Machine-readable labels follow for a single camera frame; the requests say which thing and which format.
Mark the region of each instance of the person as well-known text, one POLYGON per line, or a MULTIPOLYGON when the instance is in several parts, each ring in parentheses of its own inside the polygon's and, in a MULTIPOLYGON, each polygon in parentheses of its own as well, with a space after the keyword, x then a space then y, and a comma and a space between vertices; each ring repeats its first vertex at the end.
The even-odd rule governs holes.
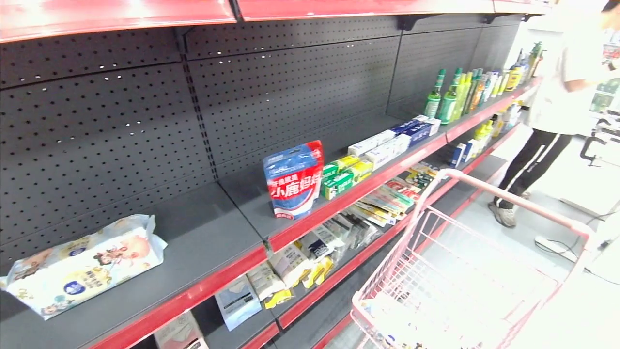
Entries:
MULTIPOLYGON (((512 194, 529 198, 529 187, 553 164, 558 155, 579 133, 583 117, 589 110, 596 85, 620 78, 620 64, 602 64, 604 32, 620 30, 620 1, 609 1, 599 14, 580 18, 574 29, 562 38, 557 58, 542 82, 531 105, 525 124, 532 136, 510 163, 499 185, 512 194)), ((516 226, 513 204, 495 197, 489 203, 498 223, 516 226)))

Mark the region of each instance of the white t-shirt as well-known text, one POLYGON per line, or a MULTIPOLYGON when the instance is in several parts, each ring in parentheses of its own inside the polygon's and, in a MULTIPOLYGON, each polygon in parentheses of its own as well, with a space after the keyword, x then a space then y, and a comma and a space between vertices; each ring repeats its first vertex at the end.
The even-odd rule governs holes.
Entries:
POLYGON ((595 81, 603 61, 603 31, 593 20, 579 23, 566 32, 558 55, 538 88, 526 124, 533 129, 555 134, 574 135, 583 128, 580 119, 588 117, 596 86, 568 92, 564 83, 574 80, 595 81))

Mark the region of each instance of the pink shopping cart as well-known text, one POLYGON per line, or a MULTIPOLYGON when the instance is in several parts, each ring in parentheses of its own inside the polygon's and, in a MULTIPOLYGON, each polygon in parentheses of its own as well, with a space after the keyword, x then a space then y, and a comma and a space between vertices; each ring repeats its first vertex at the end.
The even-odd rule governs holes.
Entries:
POLYGON ((584 269, 587 242, 568 276, 553 278, 492 234, 427 207, 427 197, 445 177, 513 202, 586 241, 590 237, 591 228, 581 222, 458 170, 441 170, 418 200, 403 236, 353 297, 351 315, 366 333, 364 343, 371 340, 390 349, 508 348, 528 319, 584 269), (415 248, 420 243, 423 251, 415 248))

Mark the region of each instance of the wire grid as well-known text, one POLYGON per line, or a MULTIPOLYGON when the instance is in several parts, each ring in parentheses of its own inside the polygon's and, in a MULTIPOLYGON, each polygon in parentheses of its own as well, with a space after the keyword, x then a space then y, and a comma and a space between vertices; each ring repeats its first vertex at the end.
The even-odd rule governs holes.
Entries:
POLYGON ((380 347, 504 347, 559 283, 436 209, 423 217, 413 246, 427 248, 402 241, 404 252, 395 249, 357 296, 353 318, 380 347))

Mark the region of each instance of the sneaker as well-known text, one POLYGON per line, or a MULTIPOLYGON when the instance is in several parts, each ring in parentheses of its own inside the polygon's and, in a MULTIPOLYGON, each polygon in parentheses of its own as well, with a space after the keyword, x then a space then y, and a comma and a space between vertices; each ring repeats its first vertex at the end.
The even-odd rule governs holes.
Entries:
POLYGON ((495 220, 506 228, 516 227, 515 210, 514 209, 501 209, 495 205, 495 203, 489 203, 489 209, 493 212, 495 220))

